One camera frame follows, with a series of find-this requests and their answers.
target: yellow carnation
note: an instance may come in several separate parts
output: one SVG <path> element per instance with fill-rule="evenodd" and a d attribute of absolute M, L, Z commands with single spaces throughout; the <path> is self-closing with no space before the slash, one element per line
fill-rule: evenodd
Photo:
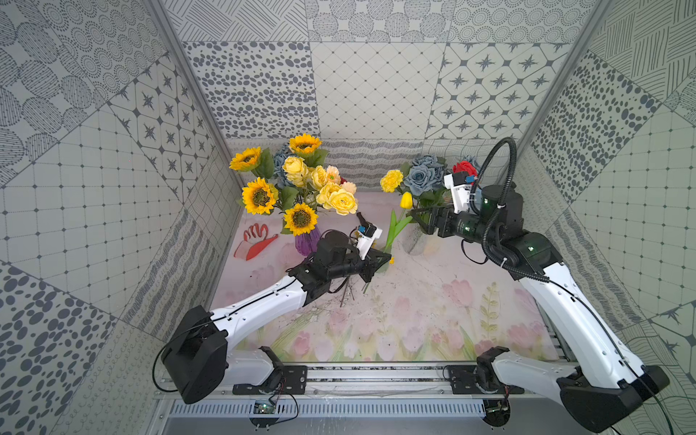
<path fill-rule="evenodd" d="M 345 183 L 341 184 L 341 187 L 343 189 L 346 189 L 348 192 L 352 193 L 355 195 L 355 193 L 358 191 L 358 187 L 355 185 L 355 183 L 351 183 L 346 181 Z"/>
<path fill-rule="evenodd" d="M 338 168 L 335 166 L 326 168 L 326 178 L 332 183 L 341 184 L 341 176 L 338 175 Z"/>
<path fill-rule="evenodd" d="M 329 205 L 336 209 L 336 213 L 345 216 L 348 213 L 358 211 L 358 200 L 346 189 L 339 189 L 329 196 Z"/>
<path fill-rule="evenodd" d="M 329 176 L 326 173 L 326 169 L 324 169 L 322 165 L 317 166 L 310 174 L 310 183 L 312 187 L 316 190 L 320 190 L 327 182 L 329 182 Z"/>
<path fill-rule="evenodd" d="M 387 172 L 387 175 L 383 176 L 382 179 L 379 180 L 379 184 L 382 186 L 383 191 L 386 193 L 392 193 L 399 185 L 401 185 L 402 181 L 404 181 L 404 174 L 398 169 L 392 169 L 391 171 Z"/>
<path fill-rule="evenodd" d="M 329 198 L 331 197 L 332 193 L 338 192 L 339 190 L 341 190 L 341 186 L 338 184 L 326 183 L 326 185 L 319 190 L 319 195 L 317 195 L 317 204 L 321 204 L 322 207 L 327 210 L 331 209 Z"/>

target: yellow rose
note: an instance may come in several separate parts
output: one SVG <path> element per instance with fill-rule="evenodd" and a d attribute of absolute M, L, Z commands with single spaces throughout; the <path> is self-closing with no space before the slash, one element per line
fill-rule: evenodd
<path fill-rule="evenodd" d="M 404 181 L 404 174 L 398 169 L 393 169 L 387 172 L 387 175 L 383 176 L 382 179 L 379 180 L 379 184 L 382 186 L 383 191 L 386 193 L 392 193 L 399 185 L 401 185 L 402 181 Z"/>
<path fill-rule="evenodd" d="M 341 190 L 341 186 L 334 183 L 326 183 L 321 190 L 319 190 L 319 195 L 317 195 L 317 204 L 321 204 L 325 209 L 331 209 L 331 204 L 329 204 L 329 198 L 332 193 Z"/>
<path fill-rule="evenodd" d="M 322 165 L 317 166 L 310 174 L 310 184 L 316 190 L 321 190 L 324 185 L 329 182 L 328 175 L 326 174 L 326 169 Z"/>
<path fill-rule="evenodd" d="M 307 175 L 309 169 L 305 165 L 302 157 L 288 157 L 283 164 L 283 170 L 286 174 L 301 174 L 303 177 Z"/>
<path fill-rule="evenodd" d="M 345 216 L 348 213 L 358 211 L 358 200 L 346 189 L 339 189 L 329 196 L 329 205 L 336 209 L 336 213 Z"/>
<path fill-rule="evenodd" d="M 355 185 L 355 183 L 351 183 L 346 181 L 345 183 L 341 184 L 341 187 L 343 189 L 346 189 L 348 192 L 352 193 L 355 195 L 355 193 L 358 191 L 358 187 Z"/>
<path fill-rule="evenodd" d="M 326 168 L 326 178 L 332 183 L 341 184 L 341 176 L 338 175 L 338 168 L 335 166 Z"/>

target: patterned wall tile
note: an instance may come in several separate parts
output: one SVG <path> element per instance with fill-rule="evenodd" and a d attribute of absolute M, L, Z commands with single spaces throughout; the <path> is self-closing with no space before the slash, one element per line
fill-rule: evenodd
<path fill-rule="evenodd" d="M 531 143 L 569 202 L 631 140 L 658 102 L 587 52 Z"/>
<path fill-rule="evenodd" d="M 3 189 L 0 255 L 118 314 L 181 207 L 103 106 Z"/>
<path fill-rule="evenodd" d="M 107 102 L 183 203 L 214 147 L 189 84 L 164 54 Z"/>
<path fill-rule="evenodd" d="M 8 434 L 47 434 L 90 372 L 116 318 L 5 262 L 0 276 L 0 425 Z"/>
<path fill-rule="evenodd" d="M 517 159 L 513 181 L 517 184 L 515 191 L 524 198 L 524 228 L 544 234 L 568 208 L 568 203 L 534 151 L 527 150 Z"/>
<path fill-rule="evenodd" d="M 662 106 L 572 205 L 646 314 L 696 299 L 695 131 Z"/>
<path fill-rule="evenodd" d="M 163 345 L 164 342 L 118 320 L 51 434 L 138 433 L 155 391 L 152 362 Z"/>
<path fill-rule="evenodd" d="M 664 100 L 696 67 L 696 7 L 690 0 L 617 0 L 590 49 Z"/>
<path fill-rule="evenodd" d="M 30 12 L 20 4 L 0 11 L 0 184 L 103 104 L 65 45 Z"/>
<path fill-rule="evenodd" d="M 421 139 L 444 44 L 313 44 L 326 139 Z"/>
<path fill-rule="evenodd" d="M 165 51 L 141 0 L 39 3 L 46 22 L 77 61 L 76 68 L 106 100 Z"/>
<path fill-rule="evenodd" d="M 181 41 L 307 40 L 302 0 L 165 0 L 163 3 Z"/>
<path fill-rule="evenodd" d="M 229 165 L 217 149 L 213 150 L 184 204 L 219 253 L 226 252 L 243 210 L 236 202 L 241 197 L 240 185 Z"/>
<path fill-rule="evenodd" d="M 448 43 L 427 137 L 519 139 L 569 49 L 564 43 Z"/>
<path fill-rule="evenodd" d="M 596 0 L 458 0 L 450 39 L 573 42 Z"/>
<path fill-rule="evenodd" d="M 695 310 L 696 301 L 691 301 L 649 320 L 691 383 L 696 383 Z"/>
<path fill-rule="evenodd" d="M 670 378 L 670 384 L 658 397 L 670 417 L 675 434 L 689 434 L 696 430 L 696 387 L 671 355 L 669 345 L 656 333 L 654 323 L 641 322 L 617 335 L 646 365 L 660 365 Z M 629 417 L 621 420 L 616 429 L 622 434 L 669 434 L 667 420 L 654 400 L 648 400 Z"/>
<path fill-rule="evenodd" d="M 696 125 L 696 67 L 665 100 L 665 106 Z"/>
<path fill-rule="evenodd" d="M 186 42 L 184 48 L 225 138 L 318 133 L 306 43 Z"/>
<path fill-rule="evenodd" d="M 457 0 L 306 0 L 310 41 L 445 42 Z"/>
<path fill-rule="evenodd" d="M 220 254 L 184 208 L 121 320 L 167 339 L 189 308 L 207 300 L 219 260 Z"/>
<path fill-rule="evenodd" d="M 645 319 L 570 207 L 545 235 L 560 252 L 592 306 L 614 331 Z"/>
<path fill-rule="evenodd" d="M 445 157 L 447 161 L 446 166 L 449 168 L 464 159 L 469 161 L 473 159 L 480 166 L 497 143 L 498 141 L 495 139 L 426 139 L 423 142 L 422 153 Z M 510 153 L 507 147 L 502 147 L 498 150 L 489 163 L 488 168 L 486 168 L 486 172 L 481 179 L 482 185 L 494 183 L 498 176 L 505 172 L 509 156 Z"/>

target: glass vase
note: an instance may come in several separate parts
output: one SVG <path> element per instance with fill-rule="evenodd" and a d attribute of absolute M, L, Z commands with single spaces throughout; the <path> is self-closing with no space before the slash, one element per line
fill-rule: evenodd
<path fill-rule="evenodd" d="M 401 246 L 409 255 L 420 255 L 425 251 L 425 233 L 417 223 L 408 224 L 401 234 Z"/>
<path fill-rule="evenodd" d="M 297 252 L 302 254 L 302 256 L 306 257 L 307 255 L 317 251 L 317 244 L 319 243 L 319 239 L 321 237 L 322 232 L 317 227 L 315 227 L 314 230 L 311 230 L 309 233 L 295 236 L 295 249 Z"/>

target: artificial flower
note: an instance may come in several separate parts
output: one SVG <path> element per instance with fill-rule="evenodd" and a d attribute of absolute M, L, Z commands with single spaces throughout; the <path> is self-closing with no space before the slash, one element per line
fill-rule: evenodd
<path fill-rule="evenodd" d="M 404 184 L 411 189 L 413 196 L 433 190 L 439 183 L 442 183 L 442 179 L 441 177 L 438 179 L 435 168 L 429 168 L 424 164 L 413 166 L 411 172 L 404 178 Z"/>
<path fill-rule="evenodd" d="M 398 169 L 392 169 L 391 171 L 387 172 L 387 175 L 383 176 L 382 179 L 379 180 L 379 184 L 382 186 L 383 191 L 386 193 L 392 193 L 399 185 L 401 185 L 402 181 L 404 181 L 404 174 Z"/>
<path fill-rule="evenodd" d="M 302 157 L 288 157 L 283 164 L 285 177 L 288 181 L 297 187 L 305 187 L 307 185 L 307 174 L 309 168 Z"/>
<path fill-rule="evenodd" d="M 290 139 L 290 149 L 298 155 L 311 155 L 322 144 L 319 138 L 309 134 L 303 134 Z"/>
<path fill-rule="evenodd" d="M 309 182 L 316 190 L 320 190 L 329 182 L 329 174 L 326 173 L 326 169 L 322 165 L 319 165 L 311 171 Z"/>
<path fill-rule="evenodd" d="M 278 190 L 259 177 L 242 189 L 242 201 L 251 214 L 267 214 L 278 202 Z"/>
<path fill-rule="evenodd" d="M 326 168 L 326 178 L 332 183 L 341 184 L 341 176 L 338 174 L 338 168 L 335 166 Z"/>
<path fill-rule="evenodd" d="M 285 210 L 285 227 L 293 235 L 308 234 L 317 226 L 317 213 L 305 204 L 295 204 L 291 209 Z"/>
<path fill-rule="evenodd" d="M 355 185 L 355 183 L 351 183 L 348 181 L 341 183 L 341 187 L 354 195 L 358 191 L 358 187 Z"/>
<path fill-rule="evenodd" d="M 406 210 L 413 208 L 413 195 L 411 195 L 411 192 L 406 192 L 401 196 L 399 207 Z"/>
<path fill-rule="evenodd" d="M 467 172 L 469 175 L 473 175 L 474 177 L 476 175 L 478 175 L 478 171 L 476 170 L 474 165 L 472 165 L 471 163 L 469 163 L 466 160 L 463 160 L 463 161 L 459 162 L 458 164 L 454 165 L 452 167 L 452 172 L 453 173 Z"/>
<path fill-rule="evenodd" d="M 235 171 L 252 171 L 261 163 L 261 148 L 247 148 L 243 153 L 237 154 L 230 162 L 230 169 Z"/>
<path fill-rule="evenodd" d="M 341 190 L 341 186 L 334 183 L 326 183 L 324 187 L 319 190 L 319 195 L 317 195 L 317 203 L 321 204 L 327 210 L 331 209 L 331 204 L 329 204 L 329 198 L 334 192 Z"/>
<path fill-rule="evenodd" d="M 276 154 L 273 155 L 273 177 L 278 180 L 276 181 L 276 185 L 281 189 L 285 186 L 291 185 L 285 176 L 285 171 L 283 170 L 285 159 L 287 159 L 290 154 L 290 148 L 287 145 L 284 145 Z"/>
<path fill-rule="evenodd" d="M 346 189 L 339 189 L 329 196 L 329 205 L 336 210 L 336 213 L 345 216 L 348 213 L 358 211 L 358 200 Z"/>

